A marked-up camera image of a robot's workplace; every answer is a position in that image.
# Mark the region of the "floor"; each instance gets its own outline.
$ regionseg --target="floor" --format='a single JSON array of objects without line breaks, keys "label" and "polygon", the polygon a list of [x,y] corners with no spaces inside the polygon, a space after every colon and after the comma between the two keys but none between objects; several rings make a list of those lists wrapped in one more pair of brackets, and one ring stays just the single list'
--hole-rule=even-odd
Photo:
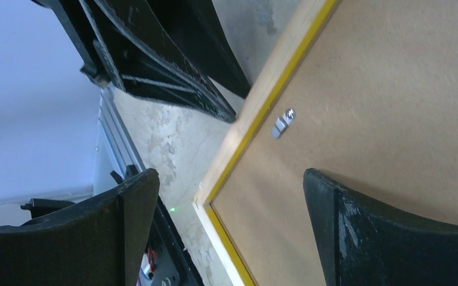
[{"label": "floor", "polygon": [[[213,0],[227,40],[251,83],[298,3]],[[140,101],[121,91],[114,101],[145,166],[159,172],[160,196],[171,209],[205,285],[232,285],[191,205],[230,125],[185,108]]]}]

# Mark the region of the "cork board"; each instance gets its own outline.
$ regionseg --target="cork board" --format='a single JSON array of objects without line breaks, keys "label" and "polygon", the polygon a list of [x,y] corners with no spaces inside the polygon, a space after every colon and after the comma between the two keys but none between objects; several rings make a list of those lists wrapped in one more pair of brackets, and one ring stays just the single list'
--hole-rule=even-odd
[{"label": "cork board", "polygon": [[[272,138],[291,107],[295,121]],[[309,167],[458,224],[458,2],[340,3],[212,202],[259,285],[325,284]]]}]

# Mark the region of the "metal clip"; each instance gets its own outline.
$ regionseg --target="metal clip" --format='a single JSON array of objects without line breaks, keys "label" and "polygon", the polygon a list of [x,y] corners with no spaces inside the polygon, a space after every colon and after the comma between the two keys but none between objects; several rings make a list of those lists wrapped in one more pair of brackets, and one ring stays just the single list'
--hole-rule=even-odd
[{"label": "metal clip", "polygon": [[279,138],[285,129],[289,127],[289,125],[294,121],[294,118],[296,117],[296,112],[294,109],[289,108],[281,117],[278,117],[277,121],[275,122],[275,126],[273,127],[273,130],[271,131],[271,134],[274,138]]}]

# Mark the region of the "wooden frame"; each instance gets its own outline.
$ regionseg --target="wooden frame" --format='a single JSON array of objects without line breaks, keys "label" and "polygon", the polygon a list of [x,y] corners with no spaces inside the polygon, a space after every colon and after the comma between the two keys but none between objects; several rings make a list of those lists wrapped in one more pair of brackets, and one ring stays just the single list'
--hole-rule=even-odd
[{"label": "wooden frame", "polygon": [[337,0],[304,0],[299,4],[194,196],[194,209],[234,285],[256,283],[212,207],[212,201],[336,4]]}]

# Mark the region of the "yellow border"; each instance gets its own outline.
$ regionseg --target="yellow border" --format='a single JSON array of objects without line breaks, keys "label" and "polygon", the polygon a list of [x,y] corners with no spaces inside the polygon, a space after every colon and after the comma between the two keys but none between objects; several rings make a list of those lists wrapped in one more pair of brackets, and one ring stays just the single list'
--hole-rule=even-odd
[{"label": "yellow border", "polygon": [[267,96],[264,104],[259,109],[255,119],[253,120],[249,129],[245,133],[241,141],[241,144],[236,148],[228,164],[224,167],[224,170],[222,171],[221,176],[218,178],[218,180],[216,181],[216,184],[213,186],[212,190],[210,191],[206,199],[207,204],[203,204],[203,208],[205,209],[206,214],[208,215],[208,218],[211,221],[211,224],[213,225],[213,228],[215,229],[216,233],[220,237],[220,240],[223,246],[225,247],[225,249],[227,250],[228,255],[231,257],[231,261],[234,264],[234,266],[236,267],[238,274],[240,275],[240,278],[244,285],[254,286],[256,284],[250,272],[248,271],[247,267],[245,266],[242,258],[238,254],[238,251],[236,250],[233,242],[231,241],[231,238],[225,231],[225,228],[221,220],[215,213],[212,207],[212,200],[215,198],[218,191],[222,188],[222,185],[224,184],[225,180],[230,175],[233,167],[236,165],[239,158],[243,155],[243,151],[250,143],[250,140],[252,139],[254,133],[258,130],[261,123],[266,118],[266,115],[268,114],[271,106],[273,105],[275,100],[280,95],[282,89],[285,87],[286,83],[288,82],[289,78],[291,77],[292,73],[294,72],[295,68],[297,67],[299,61],[305,54],[305,51],[309,47],[310,43],[317,36],[317,33],[323,27],[324,22],[327,20],[327,18],[333,11],[336,3],[337,3],[336,0],[326,0],[324,5],[322,6],[322,9],[318,12],[316,18],[311,23],[310,28],[308,29],[305,37],[303,38],[298,48],[292,55],[290,61],[288,62],[286,68],[283,70],[278,81],[273,86],[273,89],[271,90],[270,94]]}]

